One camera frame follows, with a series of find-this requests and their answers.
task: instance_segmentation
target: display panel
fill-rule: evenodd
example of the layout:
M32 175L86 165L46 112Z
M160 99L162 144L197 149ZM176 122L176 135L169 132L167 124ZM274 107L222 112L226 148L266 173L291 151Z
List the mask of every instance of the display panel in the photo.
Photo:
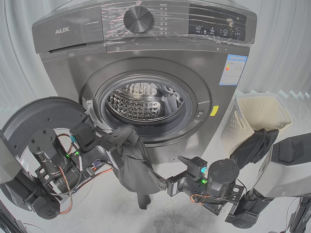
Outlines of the display panel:
M189 34L244 41L245 29L245 15L219 7L189 5Z

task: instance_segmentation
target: blue connector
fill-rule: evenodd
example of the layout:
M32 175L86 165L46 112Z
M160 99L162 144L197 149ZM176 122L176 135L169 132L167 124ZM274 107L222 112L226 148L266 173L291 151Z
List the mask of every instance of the blue connector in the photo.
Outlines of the blue connector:
M201 169L201 173L207 173L207 167L202 167L202 169Z
M76 142L77 141L76 138L73 135L71 135L69 138L71 139L72 142Z

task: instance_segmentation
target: qr code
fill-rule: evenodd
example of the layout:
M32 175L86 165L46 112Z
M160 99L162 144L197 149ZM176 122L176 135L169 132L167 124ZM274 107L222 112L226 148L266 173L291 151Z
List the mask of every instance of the qr code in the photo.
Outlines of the qr code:
M236 63L234 67L234 71L242 71L243 67L244 67L244 62Z

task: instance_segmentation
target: control panel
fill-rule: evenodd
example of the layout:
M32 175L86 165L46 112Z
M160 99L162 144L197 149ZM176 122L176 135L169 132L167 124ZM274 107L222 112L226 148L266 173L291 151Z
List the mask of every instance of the control panel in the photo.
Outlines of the control panel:
M189 34L245 40L246 16L219 7L189 6Z
M246 39L247 16L225 6L179 0L120 0L102 3L101 15L107 41L135 37Z

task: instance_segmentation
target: control knob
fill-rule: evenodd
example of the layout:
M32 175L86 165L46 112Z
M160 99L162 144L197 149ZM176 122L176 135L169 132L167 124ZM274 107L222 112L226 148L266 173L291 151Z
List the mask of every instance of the control knob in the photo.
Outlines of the control knob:
M131 32L141 33L151 26L152 15L146 8L135 6L124 14L123 23Z

